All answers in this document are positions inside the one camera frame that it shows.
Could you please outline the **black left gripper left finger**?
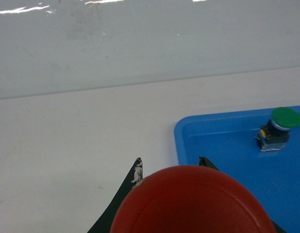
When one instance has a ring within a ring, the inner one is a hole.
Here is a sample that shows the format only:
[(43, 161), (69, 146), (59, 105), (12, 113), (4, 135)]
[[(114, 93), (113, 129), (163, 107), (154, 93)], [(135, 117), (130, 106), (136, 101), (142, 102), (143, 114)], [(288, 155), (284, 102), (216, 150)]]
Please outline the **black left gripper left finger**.
[(102, 215), (94, 223), (94, 225), (89, 229), (88, 233), (109, 233), (113, 220), (116, 213), (129, 194), (129, 192), (141, 182), (143, 178), (143, 162), (140, 157), (138, 157), (130, 168), (128, 174), (123, 180), (118, 191), (114, 195), (110, 204), (107, 206)]

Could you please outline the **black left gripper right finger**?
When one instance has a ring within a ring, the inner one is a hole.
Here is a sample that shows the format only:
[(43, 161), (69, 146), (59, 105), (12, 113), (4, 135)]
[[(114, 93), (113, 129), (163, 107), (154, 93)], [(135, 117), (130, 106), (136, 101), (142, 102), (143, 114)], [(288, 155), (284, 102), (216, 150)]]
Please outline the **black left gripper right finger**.
[[(207, 157), (204, 156), (199, 157), (199, 166), (204, 166), (219, 171), (219, 169)], [(285, 233), (285, 230), (281, 228), (276, 222), (272, 220), (272, 223), (277, 233)]]

